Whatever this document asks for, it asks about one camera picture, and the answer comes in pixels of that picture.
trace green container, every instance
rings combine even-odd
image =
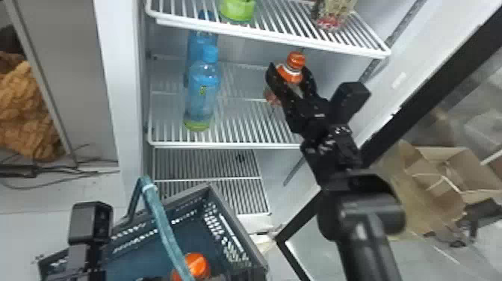
[[[256,1],[220,0],[220,15],[233,22],[250,22]]]

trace cardboard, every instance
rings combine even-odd
[[[502,181],[465,147],[414,147],[401,140],[377,166],[406,210],[406,228],[417,234],[455,229],[467,204],[502,194]]]

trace wire shelf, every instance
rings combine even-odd
[[[154,157],[155,182],[261,178],[248,149],[156,149]]]
[[[147,139],[157,148],[298,149],[281,108],[265,102],[264,67],[222,63],[222,85],[214,121],[203,132],[183,124],[182,67],[172,60],[152,62]]]
[[[174,196],[200,182],[156,182],[161,199]],[[261,179],[220,179],[211,183],[236,214],[269,214],[270,208]]]
[[[314,27],[310,20],[312,5],[312,1],[257,0],[254,19],[243,25],[226,22],[219,16],[215,22],[206,20],[207,11],[217,12],[217,0],[146,0],[145,10],[159,25],[371,58],[382,59],[391,54],[356,12],[336,32]],[[198,19],[200,10],[206,12],[206,19]]]
[[[211,182],[237,214],[270,213],[252,150],[154,149],[152,168],[161,200]]]

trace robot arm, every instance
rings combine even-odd
[[[323,236],[338,245],[349,281],[400,281],[387,235],[401,232],[404,210],[391,187],[374,174],[361,173],[359,149],[347,125],[370,92],[359,82],[343,83],[328,101],[317,94],[312,73],[303,67],[298,96],[273,64],[266,81],[281,101],[290,130],[323,196],[317,222]]]

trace white shelf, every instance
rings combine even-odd
[[[252,150],[154,149],[153,181],[161,199],[211,182],[236,214],[270,213]]]
[[[261,41],[282,43],[328,52],[385,58],[391,50],[368,24],[352,12],[336,32],[314,27],[310,20],[312,1],[257,0],[254,20],[246,25],[198,19],[200,10],[217,15],[217,0],[146,0],[145,10],[159,25],[209,31]]]
[[[220,96],[214,122],[203,132],[183,124],[182,61],[152,61],[147,139],[157,148],[298,149],[281,108],[263,99],[265,67],[221,63]]]

